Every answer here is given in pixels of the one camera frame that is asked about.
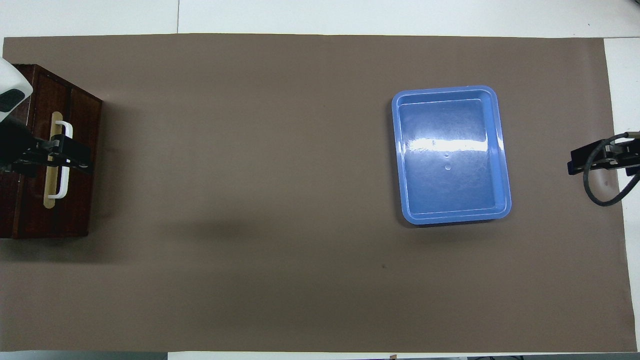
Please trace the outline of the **blue plastic tray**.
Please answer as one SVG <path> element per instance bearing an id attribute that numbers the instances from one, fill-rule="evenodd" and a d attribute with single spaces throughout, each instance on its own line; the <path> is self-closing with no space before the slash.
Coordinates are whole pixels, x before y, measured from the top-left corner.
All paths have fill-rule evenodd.
<path id="1" fill-rule="evenodd" d="M 507 217 L 512 194 L 498 94 L 407 89 L 390 103 L 400 209 L 414 226 Z"/>

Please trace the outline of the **dark wooden cabinet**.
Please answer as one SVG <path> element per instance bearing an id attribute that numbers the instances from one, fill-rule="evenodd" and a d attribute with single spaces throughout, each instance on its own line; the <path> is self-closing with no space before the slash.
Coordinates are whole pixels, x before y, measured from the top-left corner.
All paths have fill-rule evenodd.
<path id="1" fill-rule="evenodd" d="M 32 85 L 33 88 L 32 95 L 11 112 L 11 115 L 23 121 L 23 123 L 25 123 L 27 128 L 32 133 L 31 126 L 28 124 L 28 117 L 31 108 L 30 102 L 32 101 L 32 96 L 34 95 L 34 79 L 41 69 L 53 75 L 55 75 L 55 73 L 52 73 L 52 71 L 49 71 L 48 69 L 45 69 L 38 64 L 10 64 L 18 69 L 18 71 L 26 77 L 27 81 Z M 95 168 L 95 161 L 96 159 L 94 159 L 93 161 L 93 170 Z M 16 234 L 16 229 L 18 227 L 18 218 L 20 215 L 21 193 L 24 178 L 36 177 L 37 176 L 28 177 L 14 172 L 0 171 L 0 239 L 29 239 L 20 238 L 19 235 Z"/>

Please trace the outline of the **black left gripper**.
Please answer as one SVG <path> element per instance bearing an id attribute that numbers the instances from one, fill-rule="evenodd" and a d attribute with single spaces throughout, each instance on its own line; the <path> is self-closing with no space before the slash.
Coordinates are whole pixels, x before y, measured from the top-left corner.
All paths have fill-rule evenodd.
<path id="1" fill-rule="evenodd" d="M 24 153 L 35 148 L 48 156 L 23 158 Z M 43 139 L 38 142 L 21 121 L 0 121 L 0 172 L 38 176 L 41 167 L 66 167 L 93 175 L 92 162 L 82 164 L 77 161 L 68 161 L 91 160 L 91 157 L 91 148 L 70 136 L 55 134 L 48 140 Z"/>

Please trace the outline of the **wooden drawer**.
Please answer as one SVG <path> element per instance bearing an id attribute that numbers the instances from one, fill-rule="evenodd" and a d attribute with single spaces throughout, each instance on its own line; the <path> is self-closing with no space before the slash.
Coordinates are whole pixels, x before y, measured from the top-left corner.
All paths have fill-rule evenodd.
<path id="1" fill-rule="evenodd" d="M 96 159 L 102 100 L 70 82 L 40 69 L 34 78 L 34 93 L 27 120 L 32 134 L 50 137 L 51 116 L 60 112 L 73 128 L 73 139 L 91 149 Z M 21 239 L 55 239 L 86 236 L 89 232 L 94 176 L 77 169 L 70 170 L 68 192 L 45 208 L 46 167 L 39 167 L 35 178 L 22 183 L 20 214 L 15 233 Z"/>

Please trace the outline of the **white drawer handle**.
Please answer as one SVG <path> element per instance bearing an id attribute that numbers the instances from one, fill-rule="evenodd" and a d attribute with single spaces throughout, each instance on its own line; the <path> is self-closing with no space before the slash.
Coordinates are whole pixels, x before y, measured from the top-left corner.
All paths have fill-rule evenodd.
<path id="1" fill-rule="evenodd" d="M 59 112 L 52 114 L 50 135 L 59 135 L 73 139 L 74 128 L 71 123 L 64 121 Z M 67 166 L 48 167 L 45 176 L 45 193 L 43 200 L 46 208 L 53 208 L 58 199 L 63 199 L 68 192 L 70 168 Z"/>

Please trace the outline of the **brown table mat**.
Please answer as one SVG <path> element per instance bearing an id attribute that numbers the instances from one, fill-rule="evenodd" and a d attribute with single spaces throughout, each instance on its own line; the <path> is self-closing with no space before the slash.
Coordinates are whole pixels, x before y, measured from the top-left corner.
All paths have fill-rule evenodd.
<path id="1" fill-rule="evenodd" d="M 0 351 L 626 353 L 622 207 L 567 174 L 613 134 L 595 38 L 7 38 L 103 100 L 89 235 L 0 242 Z M 391 100 L 486 85 L 512 209 L 415 227 Z"/>

